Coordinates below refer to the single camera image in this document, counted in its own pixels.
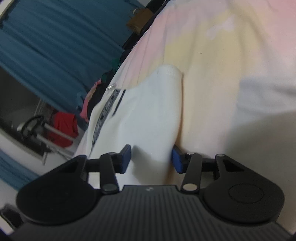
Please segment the white sweatshirt with striped trim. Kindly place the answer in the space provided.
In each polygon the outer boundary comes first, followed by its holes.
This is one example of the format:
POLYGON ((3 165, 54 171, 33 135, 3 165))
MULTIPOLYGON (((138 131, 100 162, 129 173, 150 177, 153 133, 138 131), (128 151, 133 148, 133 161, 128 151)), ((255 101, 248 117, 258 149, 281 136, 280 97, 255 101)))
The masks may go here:
POLYGON ((108 90, 93 108, 76 155, 96 159, 130 145, 120 186, 167 184, 182 114, 182 73, 162 65, 138 86, 108 90))

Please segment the blue curtain left panel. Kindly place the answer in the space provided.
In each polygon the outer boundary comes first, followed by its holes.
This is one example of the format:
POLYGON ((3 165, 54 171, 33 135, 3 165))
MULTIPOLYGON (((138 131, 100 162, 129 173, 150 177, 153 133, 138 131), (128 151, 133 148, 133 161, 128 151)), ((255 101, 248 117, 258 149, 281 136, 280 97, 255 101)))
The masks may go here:
POLYGON ((21 165, 2 150, 0 169, 1 180, 17 191, 39 177, 38 174, 21 165))

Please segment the blue curtain panel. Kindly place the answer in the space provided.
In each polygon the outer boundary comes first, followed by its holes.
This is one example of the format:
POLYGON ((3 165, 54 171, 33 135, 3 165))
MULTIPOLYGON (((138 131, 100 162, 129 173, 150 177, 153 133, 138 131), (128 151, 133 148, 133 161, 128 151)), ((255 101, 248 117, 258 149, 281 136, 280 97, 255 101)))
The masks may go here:
POLYGON ((17 191, 39 177, 38 174, 21 165, 2 150, 0 169, 1 180, 17 191))
POLYGON ((1 66, 55 108, 75 113, 123 53, 138 1, 15 1, 1 23, 1 66))

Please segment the pink garment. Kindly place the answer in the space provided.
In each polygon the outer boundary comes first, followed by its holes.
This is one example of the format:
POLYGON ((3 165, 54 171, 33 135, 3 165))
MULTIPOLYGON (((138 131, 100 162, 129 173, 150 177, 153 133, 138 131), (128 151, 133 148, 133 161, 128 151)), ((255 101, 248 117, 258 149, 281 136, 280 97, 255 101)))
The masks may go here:
POLYGON ((88 114, 87 114, 89 102, 90 102, 93 94, 95 93, 95 90, 96 90, 97 86, 100 85, 101 83, 102 83, 101 79, 98 80, 97 82, 95 82, 93 87, 89 90, 88 94, 84 98, 82 110, 80 112, 80 117, 83 118, 83 120, 85 120, 87 123, 89 123, 89 117, 88 117, 88 114))

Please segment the red garment on rack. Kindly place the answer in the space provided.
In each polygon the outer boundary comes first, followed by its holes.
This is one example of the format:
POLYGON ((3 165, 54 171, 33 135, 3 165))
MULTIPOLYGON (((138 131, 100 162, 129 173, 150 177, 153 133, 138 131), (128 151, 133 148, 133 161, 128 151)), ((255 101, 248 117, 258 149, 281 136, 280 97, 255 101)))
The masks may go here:
MULTIPOLYGON (((63 113, 60 111, 55 113, 53 116, 53 127, 72 138, 77 138, 79 135, 77 119, 74 114, 63 113)), ((62 148, 69 147, 73 144, 71 140, 52 131, 48 132, 48 139, 62 148)))

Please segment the black garment pile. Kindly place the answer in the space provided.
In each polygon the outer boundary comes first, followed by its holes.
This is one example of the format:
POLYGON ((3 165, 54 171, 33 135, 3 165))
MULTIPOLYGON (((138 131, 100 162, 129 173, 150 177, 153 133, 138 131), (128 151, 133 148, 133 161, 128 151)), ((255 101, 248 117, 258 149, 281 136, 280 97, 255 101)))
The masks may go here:
POLYGON ((97 86, 95 93, 93 94, 88 106, 87 114, 89 119, 90 119, 93 108, 96 106, 96 104, 98 104, 101 101, 106 89, 107 87, 104 86, 103 84, 100 84, 97 86))

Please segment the green garment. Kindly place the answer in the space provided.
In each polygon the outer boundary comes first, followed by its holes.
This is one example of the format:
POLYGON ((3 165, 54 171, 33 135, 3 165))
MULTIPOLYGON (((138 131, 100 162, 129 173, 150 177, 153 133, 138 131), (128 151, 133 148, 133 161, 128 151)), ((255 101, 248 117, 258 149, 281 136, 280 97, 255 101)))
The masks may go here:
POLYGON ((114 60, 112 60, 111 62, 111 69, 108 70, 107 72, 102 74, 101 77, 101 82, 104 86, 108 86, 110 84, 110 82, 112 81, 112 78, 114 77, 114 75, 116 74, 116 72, 118 71, 119 67, 121 66, 121 60, 120 58, 116 58, 114 60))

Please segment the dark window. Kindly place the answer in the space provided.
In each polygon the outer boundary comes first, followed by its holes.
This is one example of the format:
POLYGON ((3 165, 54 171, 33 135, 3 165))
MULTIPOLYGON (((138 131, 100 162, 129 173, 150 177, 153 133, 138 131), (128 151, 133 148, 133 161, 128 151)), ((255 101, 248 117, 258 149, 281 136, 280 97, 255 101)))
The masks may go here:
POLYGON ((23 140, 22 125, 36 115, 50 119, 53 108, 1 69, 1 130, 26 151, 38 157, 44 154, 44 145, 33 138, 23 140))

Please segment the pastel tie-dye bed sheet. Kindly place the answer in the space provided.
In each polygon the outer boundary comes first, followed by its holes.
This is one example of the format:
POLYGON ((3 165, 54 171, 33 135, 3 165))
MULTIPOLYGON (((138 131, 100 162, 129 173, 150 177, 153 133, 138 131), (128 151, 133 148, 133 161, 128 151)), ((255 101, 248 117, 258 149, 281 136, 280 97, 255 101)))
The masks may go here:
POLYGON ((111 81, 132 89, 162 65, 183 75, 177 145, 224 153, 285 194, 295 232, 295 1, 170 1, 111 81))

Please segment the blue curtain right panel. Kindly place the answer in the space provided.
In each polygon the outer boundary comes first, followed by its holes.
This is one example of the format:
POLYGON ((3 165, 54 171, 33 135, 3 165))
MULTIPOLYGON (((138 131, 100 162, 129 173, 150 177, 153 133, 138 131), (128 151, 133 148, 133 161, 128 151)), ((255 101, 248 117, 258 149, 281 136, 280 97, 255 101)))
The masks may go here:
POLYGON ((55 108, 75 113, 123 53, 138 1, 15 1, 1 23, 1 66, 55 108))

